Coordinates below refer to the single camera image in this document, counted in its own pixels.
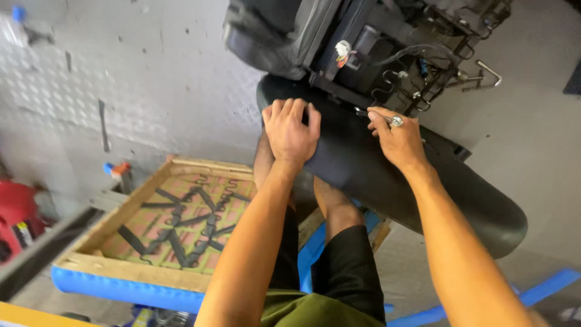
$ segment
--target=right hand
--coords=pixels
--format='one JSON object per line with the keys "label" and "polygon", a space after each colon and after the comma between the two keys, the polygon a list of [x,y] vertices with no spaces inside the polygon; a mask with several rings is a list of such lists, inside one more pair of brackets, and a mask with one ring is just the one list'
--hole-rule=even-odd
{"label": "right hand", "polygon": [[367,108],[367,111],[371,120],[367,128],[373,130],[374,136],[379,136],[381,150],[392,164],[406,177],[419,169],[430,170],[417,119],[398,115],[403,119],[403,124],[390,127],[383,117],[393,117],[396,112],[378,106]]}

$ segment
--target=silver ring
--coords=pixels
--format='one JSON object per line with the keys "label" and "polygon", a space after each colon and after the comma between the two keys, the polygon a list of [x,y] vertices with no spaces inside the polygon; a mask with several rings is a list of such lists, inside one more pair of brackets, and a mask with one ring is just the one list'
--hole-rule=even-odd
{"label": "silver ring", "polygon": [[389,123],[395,127],[399,127],[403,124],[403,119],[400,116],[394,116],[390,118]]}

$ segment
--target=black shorts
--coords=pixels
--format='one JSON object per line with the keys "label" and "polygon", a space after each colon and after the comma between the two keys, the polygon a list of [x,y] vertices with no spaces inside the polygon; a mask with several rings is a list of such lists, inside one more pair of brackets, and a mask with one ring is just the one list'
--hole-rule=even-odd
{"label": "black shorts", "polygon": [[[299,290],[299,229],[287,208],[281,246],[269,289]],[[385,324],[383,291],[364,225],[347,228],[331,239],[311,267],[313,292],[339,300]]]}

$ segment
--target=knee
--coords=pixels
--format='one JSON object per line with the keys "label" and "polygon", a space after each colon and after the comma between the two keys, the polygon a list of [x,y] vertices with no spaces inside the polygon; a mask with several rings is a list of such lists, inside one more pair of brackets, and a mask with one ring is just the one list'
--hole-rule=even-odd
{"label": "knee", "polygon": [[351,203],[330,208],[327,220],[344,222],[349,225],[365,224],[363,214]]}

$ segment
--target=green shirt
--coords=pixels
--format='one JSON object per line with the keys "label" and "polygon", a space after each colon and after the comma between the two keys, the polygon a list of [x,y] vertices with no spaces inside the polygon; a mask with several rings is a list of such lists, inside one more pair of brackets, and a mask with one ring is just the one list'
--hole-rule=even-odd
{"label": "green shirt", "polygon": [[385,327],[371,316],[320,294],[295,290],[268,290],[261,327],[374,326]]}

